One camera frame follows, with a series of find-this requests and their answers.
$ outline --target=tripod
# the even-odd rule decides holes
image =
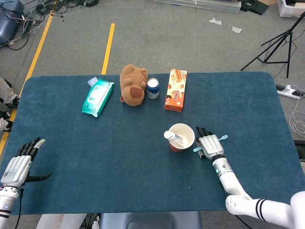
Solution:
[[[294,30],[294,28],[298,25],[298,23],[300,23],[300,21],[303,19],[303,17],[305,16],[305,12],[302,13],[302,15],[300,16],[300,18],[295,22],[295,24],[289,29],[287,30],[286,32],[283,32],[281,33],[280,35],[272,38],[271,40],[268,40],[267,42],[263,43],[261,46],[263,46],[264,44],[268,44],[268,47],[262,51],[258,56],[256,56],[253,60],[251,60],[245,67],[243,67],[241,69],[241,71],[243,69],[245,69],[246,67],[248,67],[253,61],[255,61],[256,59],[258,59],[260,62],[262,63],[267,63],[267,64],[270,64],[270,63],[286,63],[287,64],[287,75],[286,75],[286,78],[288,78],[289,76],[289,65],[290,65],[290,53],[291,53],[291,44],[292,44],[292,30]],[[288,50],[288,60],[287,61],[277,61],[277,62],[269,62],[268,60],[270,59],[270,57],[275,53],[275,51],[277,50],[278,47],[280,47],[280,45],[286,41],[286,38],[289,37],[289,50]],[[276,47],[271,51],[270,54],[269,53],[269,49],[271,49],[272,46],[274,46],[276,43],[278,43],[276,45]],[[261,60],[260,59],[260,56],[262,54],[265,54],[265,57],[264,57],[264,60]]]

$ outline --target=wet wipes package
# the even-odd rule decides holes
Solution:
[[[114,83],[99,79],[89,91],[81,111],[98,117],[106,105],[113,87]]]

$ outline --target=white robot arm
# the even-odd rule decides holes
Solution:
[[[227,210],[234,215],[248,215],[289,229],[305,229],[305,191],[291,198],[291,205],[265,199],[252,199],[239,183],[235,173],[224,157],[224,149],[218,138],[205,128],[196,127],[197,139],[203,154],[213,161],[212,165],[224,190],[231,194],[225,200]]]
[[[39,148],[45,143],[45,139],[36,138],[34,141],[24,144],[16,156],[7,165],[1,178],[3,187],[0,189],[0,229],[4,229],[12,212],[14,204],[22,192],[21,186],[25,182],[41,181],[47,179],[51,173],[42,176],[30,176],[30,166]]]

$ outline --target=power strip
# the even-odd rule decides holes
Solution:
[[[283,96],[287,96],[287,97],[290,97],[290,98],[293,98],[293,99],[299,99],[300,96],[302,97],[303,95],[305,95],[305,92],[292,89],[291,85],[287,85],[285,87],[285,86],[277,84],[276,89],[277,89],[278,94],[281,94]]]

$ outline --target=paper cup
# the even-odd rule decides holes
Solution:
[[[183,137],[184,147],[179,144],[169,141],[170,149],[174,152],[181,152],[187,148],[189,148],[195,141],[195,133],[194,131],[186,124],[177,123],[173,125],[169,131],[174,132],[175,134],[181,135]]]

